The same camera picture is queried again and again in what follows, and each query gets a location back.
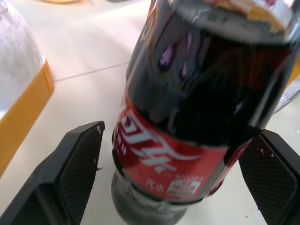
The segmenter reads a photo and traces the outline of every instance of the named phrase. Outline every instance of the tile floor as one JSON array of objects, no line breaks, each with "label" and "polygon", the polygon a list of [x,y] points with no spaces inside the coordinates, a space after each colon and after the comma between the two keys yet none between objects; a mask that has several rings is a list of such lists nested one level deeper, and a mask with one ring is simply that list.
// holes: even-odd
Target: tile floor
[{"label": "tile floor", "polygon": [[[85,123],[105,121],[99,167],[82,225],[125,225],[111,201],[111,134],[125,86],[125,70],[145,21],[149,0],[91,0],[54,5],[11,0],[30,26],[55,81],[55,92],[0,179],[0,214],[34,168],[63,135]],[[300,98],[272,117],[268,129],[300,153]],[[179,225],[266,225],[239,164],[222,188],[191,207]]]}]

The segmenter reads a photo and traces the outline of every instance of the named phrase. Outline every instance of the coca-cola bottle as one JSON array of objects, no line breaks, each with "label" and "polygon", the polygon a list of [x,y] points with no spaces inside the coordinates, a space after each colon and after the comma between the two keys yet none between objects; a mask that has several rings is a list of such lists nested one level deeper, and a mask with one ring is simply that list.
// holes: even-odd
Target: coca-cola bottle
[{"label": "coca-cola bottle", "polygon": [[299,50],[297,6],[266,1],[281,14],[258,19],[225,3],[150,7],[112,137],[112,199],[129,225],[173,225],[213,194],[285,89]]}]

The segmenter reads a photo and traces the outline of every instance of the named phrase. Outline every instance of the tile grout line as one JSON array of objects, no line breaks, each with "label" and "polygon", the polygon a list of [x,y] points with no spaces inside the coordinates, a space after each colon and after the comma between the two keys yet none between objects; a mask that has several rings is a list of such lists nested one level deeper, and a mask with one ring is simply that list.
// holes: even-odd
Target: tile grout line
[{"label": "tile grout line", "polygon": [[65,80],[69,80],[69,79],[72,79],[72,78],[76,78],[76,77],[80,77],[80,76],[84,76],[84,75],[88,75],[88,74],[93,74],[93,73],[95,73],[95,72],[103,71],[103,70],[106,70],[106,69],[112,69],[112,68],[115,68],[115,67],[123,66],[123,65],[126,65],[126,64],[128,64],[128,63],[129,63],[129,62],[124,62],[124,63],[117,64],[117,65],[114,65],[114,66],[111,66],[111,67],[106,67],[106,68],[102,68],[102,69],[97,69],[97,70],[89,71],[89,72],[86,72],[86,73],[78,74],[78,75],[75,75],[75,76],[66,77],[66,78],[62,78],[62,79],[58,79],[58,80],[55,80],[55,81],[53,81],[53,82],[54,82],[54,83],[58,83],[58,82],[60,82],[60,81],[65,81]]}]

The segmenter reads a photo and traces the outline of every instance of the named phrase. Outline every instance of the yellow box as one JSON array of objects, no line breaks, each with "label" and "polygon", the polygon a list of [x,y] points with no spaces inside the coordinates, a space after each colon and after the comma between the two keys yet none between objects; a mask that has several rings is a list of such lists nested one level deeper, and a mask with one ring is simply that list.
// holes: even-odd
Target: yellow box
[{"label": "yellow box", "polygon": [[54,91],[47,61],[0,120],[0,177]]}]

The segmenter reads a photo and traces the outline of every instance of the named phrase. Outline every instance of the bottle bottom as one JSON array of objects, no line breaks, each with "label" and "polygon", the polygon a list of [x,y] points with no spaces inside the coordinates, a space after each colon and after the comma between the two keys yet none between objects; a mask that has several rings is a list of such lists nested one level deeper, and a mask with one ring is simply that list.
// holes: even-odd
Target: bottle bottom
[{"label": "bottle bottom", "polygon": [[118,171],[112,178],[112,200],[118,214],[128,225],[175,225],[187,211],[187,206],[170,205],[146,197]]}]

